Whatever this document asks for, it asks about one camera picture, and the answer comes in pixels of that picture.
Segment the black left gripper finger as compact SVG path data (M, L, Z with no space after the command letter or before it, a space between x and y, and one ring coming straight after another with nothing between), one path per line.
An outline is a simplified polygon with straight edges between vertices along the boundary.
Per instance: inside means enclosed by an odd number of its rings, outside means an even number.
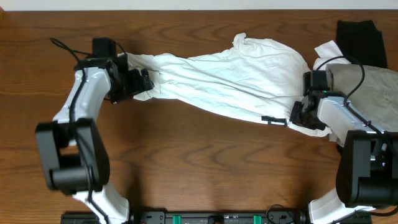
M154 83L150 78L149 71L146 68L141 70L141 77L142 77L142 89L144 91L152 90L154 87Z
M139 69L129 71L129 86L131 95L137 95L144 91L144 84L141 72Z

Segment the white t-shirt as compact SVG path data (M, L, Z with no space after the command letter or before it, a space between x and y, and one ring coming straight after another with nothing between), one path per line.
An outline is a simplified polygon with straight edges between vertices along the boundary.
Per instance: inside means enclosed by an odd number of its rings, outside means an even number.
M215 54L182 58L173 54L128 54L129 69L146 68L154 87L134 96L175 99L200 109L253 123L285 119L287 127L313 137L330 129L309 129L290 121L303 98L302 75L309 70L294 49L272 39L235 35L233 47Z

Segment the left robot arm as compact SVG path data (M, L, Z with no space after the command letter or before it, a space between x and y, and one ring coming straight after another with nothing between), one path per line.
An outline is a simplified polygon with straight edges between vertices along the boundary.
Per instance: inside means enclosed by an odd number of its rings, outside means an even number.
M100 223L128 223L131 217L128 199L109 180L109 157L96 125L104 98L116 104L152 87L148 70L133 67L129 54L81 60L62 109L35 129L48 188L84 203Z

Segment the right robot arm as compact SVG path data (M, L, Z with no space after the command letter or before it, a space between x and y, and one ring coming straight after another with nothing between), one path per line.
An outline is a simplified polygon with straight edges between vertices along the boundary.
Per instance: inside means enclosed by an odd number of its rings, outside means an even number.
M397 133L385 131L339 92L315 90L292 108L290 121L331 129L342 146L335 188L308 204L310 223L344 223L357 215L397 213Z

